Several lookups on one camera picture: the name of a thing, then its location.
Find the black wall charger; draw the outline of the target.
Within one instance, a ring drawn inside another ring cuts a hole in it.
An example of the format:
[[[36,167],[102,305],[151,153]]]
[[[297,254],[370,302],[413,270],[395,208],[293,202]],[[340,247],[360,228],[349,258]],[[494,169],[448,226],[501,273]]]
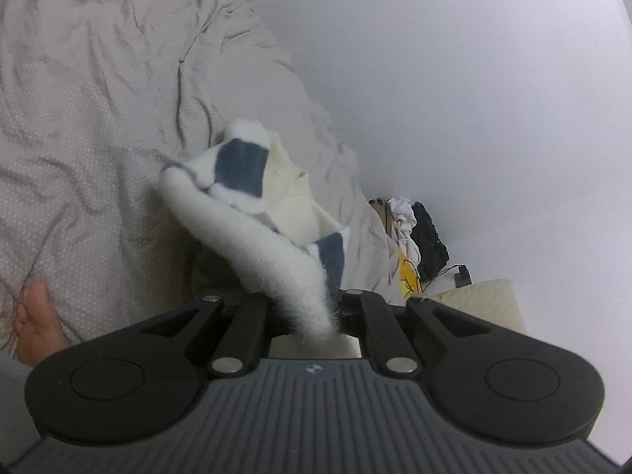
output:
[[[464,288],[472,284],[470,272],[465,264],[461,264],[454,274],[454,283],[456,288]]]

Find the white blue striped sweater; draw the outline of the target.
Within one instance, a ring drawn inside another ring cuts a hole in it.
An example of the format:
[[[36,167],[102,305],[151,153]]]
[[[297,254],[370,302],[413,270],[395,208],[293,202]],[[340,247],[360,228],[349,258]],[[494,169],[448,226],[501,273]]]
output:
[[[178,222],[227,260],[247,291],[274,300],[305,341],[337,333],[349,230],[315,201],[276,132],[233,121],[205,152],[165,165],[160,191]]]

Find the grey bed duvet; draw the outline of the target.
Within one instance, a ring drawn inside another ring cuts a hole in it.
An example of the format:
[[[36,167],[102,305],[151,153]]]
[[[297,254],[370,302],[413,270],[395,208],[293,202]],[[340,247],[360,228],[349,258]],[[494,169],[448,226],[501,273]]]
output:
[[[395,246],[252,0],[1,0],[1,351],[29,281],[74,344],[178,306],[209,259],[158,193],[238,118],[277,132],[350,229],[343,284],[402,300]]]

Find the yellow patterned sheet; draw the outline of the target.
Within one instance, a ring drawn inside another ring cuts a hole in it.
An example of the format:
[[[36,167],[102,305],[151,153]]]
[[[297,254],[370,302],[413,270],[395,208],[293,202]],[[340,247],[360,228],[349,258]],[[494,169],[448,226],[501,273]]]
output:
[[[399,260],[399,274],[401,292],[404,300],[411,296],[423,292],[423,281],[419,273],[420,260],[408,258],[402,249],[397,250],[397,260]]]

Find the cream cushion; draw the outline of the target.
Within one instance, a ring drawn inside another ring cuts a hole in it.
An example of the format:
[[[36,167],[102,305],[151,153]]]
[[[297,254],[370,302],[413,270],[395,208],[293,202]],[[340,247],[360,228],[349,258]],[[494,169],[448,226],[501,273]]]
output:
[[[526,333],[522,311],[519,309],[511,280],[481,281],[434,294],[429,298],[465,314],[511,329],[513,332]]]

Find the white crumpled clothes pile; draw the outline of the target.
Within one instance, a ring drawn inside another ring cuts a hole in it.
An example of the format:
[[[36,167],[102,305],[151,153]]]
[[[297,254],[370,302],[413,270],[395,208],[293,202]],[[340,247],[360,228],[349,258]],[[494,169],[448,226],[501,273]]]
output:
[[[421,252],[419,246],[412,238],[412,231],[417,226],[412,203],[407,198],[392,197],[387,201],[387,204],[391,214],[394,240],[399,245],[405,258],[416,269],[421,262]]]

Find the black fuzzy garment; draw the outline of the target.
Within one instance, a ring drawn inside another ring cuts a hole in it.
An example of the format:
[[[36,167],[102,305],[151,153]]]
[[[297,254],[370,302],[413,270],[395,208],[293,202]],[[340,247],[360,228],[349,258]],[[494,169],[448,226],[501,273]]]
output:
[[[417,270],[423,282],[429,282],[447,265],[449,253],[440,241],[432,217],[421,202],[412,205],[416,226],[412,228],[412,241],[418,246],[421,260]]]

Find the bare foot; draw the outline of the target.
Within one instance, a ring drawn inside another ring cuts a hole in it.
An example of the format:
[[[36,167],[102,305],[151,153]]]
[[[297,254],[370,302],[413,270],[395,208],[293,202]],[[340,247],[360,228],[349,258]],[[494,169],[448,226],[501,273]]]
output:
[[[28,366],[36,366],[70,346],[42,281],[32,281],[24,288],[13,328],[17,334],[17,359]]]

